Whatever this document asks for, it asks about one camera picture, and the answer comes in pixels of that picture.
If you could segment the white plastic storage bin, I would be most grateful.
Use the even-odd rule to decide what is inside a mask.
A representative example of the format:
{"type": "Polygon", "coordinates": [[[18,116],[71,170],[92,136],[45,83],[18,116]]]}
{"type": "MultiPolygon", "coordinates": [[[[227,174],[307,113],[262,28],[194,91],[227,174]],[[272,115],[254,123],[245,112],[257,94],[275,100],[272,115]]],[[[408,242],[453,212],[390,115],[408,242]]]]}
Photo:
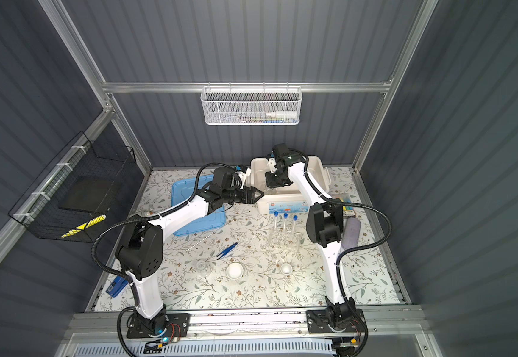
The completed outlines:
{"type": "MultiPolygon", "coordinates": [[[[310,205],[303,200],[304,196],[296,184],[274,189],[266,186],[265,173],[269,172],[268,159],[253,159],[251,161],[251,170],[250,185],[264,192],[264,196],[257,202],[260,214],[308,212],[310,205]]],[[[330,189],[330,174],[323,167],[319,157],[309,156],[308,171],[311,179],[317,181],[321,189],[328,193],[330,189]]]]}

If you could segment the clear plastic test tube rack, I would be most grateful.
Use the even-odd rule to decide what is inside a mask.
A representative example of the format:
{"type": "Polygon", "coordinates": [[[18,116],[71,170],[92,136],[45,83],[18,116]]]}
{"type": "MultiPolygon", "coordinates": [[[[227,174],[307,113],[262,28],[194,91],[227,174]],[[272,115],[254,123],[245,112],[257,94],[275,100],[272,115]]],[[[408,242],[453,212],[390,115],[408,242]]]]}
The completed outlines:
{"type": "Polygon", "coordinates": [[[298,216],[274,216],[270,231],[267,234],[268,249],[272,249],[275,262],[279,265],[289,263],[300,246],[298,235],[298,216]]]}

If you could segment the small clear glass beaker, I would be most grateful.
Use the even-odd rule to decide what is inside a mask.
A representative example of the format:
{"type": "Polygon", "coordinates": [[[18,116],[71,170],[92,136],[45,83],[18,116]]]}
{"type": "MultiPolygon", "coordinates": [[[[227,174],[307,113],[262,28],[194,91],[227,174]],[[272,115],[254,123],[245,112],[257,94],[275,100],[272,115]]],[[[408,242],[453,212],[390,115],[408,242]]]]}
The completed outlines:
{"type": "Polygon", "coordinates": [[[209,269],[209,265],[208,265],[208,262],[206,260],[198,260],[196,261],[196,270],[203,274],[203,275],[206,275],[208,274],[208,269],[209,269]]]}

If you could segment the small white crucible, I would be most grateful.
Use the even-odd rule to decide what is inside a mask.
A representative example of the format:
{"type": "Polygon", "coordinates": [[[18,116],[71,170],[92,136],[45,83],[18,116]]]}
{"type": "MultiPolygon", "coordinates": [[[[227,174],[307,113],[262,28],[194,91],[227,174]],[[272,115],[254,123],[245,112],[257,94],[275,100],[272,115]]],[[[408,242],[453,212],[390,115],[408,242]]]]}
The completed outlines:
{"type": "Polygon", "coordinates": [[[280,266],[281,274],[289,276],[293,273],[293,267],[289,263],[282,263],[280,266]]]}

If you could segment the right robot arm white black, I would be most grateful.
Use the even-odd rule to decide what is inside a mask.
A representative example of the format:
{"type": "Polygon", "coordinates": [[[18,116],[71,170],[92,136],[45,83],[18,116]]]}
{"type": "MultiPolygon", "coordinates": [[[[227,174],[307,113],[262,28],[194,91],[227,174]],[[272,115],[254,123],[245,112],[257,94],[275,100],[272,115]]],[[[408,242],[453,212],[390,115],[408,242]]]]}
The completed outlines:
{"type": "Polygon", "coordinates": [[[269,171],[265,174],[268,188],[295,185],[303,200],[308,204],[306,233],[317,245],[323,259],[326,279],[326,320],[330,328],[344,330],[355,318],[356,305],[346,293],[345,279],[339,254],[343,252],[342,234],[344,222],[342,207],[333,202],[331,196],[309,173],[309,158],[304,153],[276,144],[267,156],[269,171]]]}

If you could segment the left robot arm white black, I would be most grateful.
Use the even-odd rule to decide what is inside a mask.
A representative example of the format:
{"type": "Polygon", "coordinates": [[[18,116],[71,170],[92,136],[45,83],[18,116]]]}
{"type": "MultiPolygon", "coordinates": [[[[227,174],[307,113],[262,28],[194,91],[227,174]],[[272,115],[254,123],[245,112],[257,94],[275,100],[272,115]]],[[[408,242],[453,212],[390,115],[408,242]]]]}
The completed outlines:
{"type": "Polygon", "coordinates": [[[148,321],[165,312],[156,277],[163,261],[165,240],[225,204],[252,205],[264,196],[263,191],[248,185],[252,174],[249,166],[213,165],[216,167],[213,177],[204,186],[199,185],[199,178],[205,168],[199,169],[192,193],[186,200],[162,213],[126,222],[125,237],[116,251],[116,260],[131,286],[136,312],[148,321]]]}

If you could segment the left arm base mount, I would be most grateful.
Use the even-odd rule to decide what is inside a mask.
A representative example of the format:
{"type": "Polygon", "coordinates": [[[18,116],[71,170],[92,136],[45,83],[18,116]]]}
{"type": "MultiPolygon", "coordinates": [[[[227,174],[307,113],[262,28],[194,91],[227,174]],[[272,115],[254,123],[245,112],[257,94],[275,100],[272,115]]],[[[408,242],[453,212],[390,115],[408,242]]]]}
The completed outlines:
{"type": "Polygon", "coordinates": [[[191,315],[187,313],[165,314],[160,313],[153,319],[147,319],[138,312],[131,315],[127,322],[128,339],[163,339],[184,338],[190,327],[191,315]]]}

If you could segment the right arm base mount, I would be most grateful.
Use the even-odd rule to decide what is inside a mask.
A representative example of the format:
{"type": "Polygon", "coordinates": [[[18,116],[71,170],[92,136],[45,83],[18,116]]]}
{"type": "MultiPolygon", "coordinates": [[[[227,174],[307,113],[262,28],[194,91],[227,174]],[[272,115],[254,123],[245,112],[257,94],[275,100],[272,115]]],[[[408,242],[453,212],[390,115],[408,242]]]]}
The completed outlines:
{"type": "Polygon", "coordinates": [[[308,332],[311,334],[324,333],[354,333],[364,331],[362,311],[353,314],[346,306],[327,306],[324,309],[309,309],[306,311],[308,332]]]}

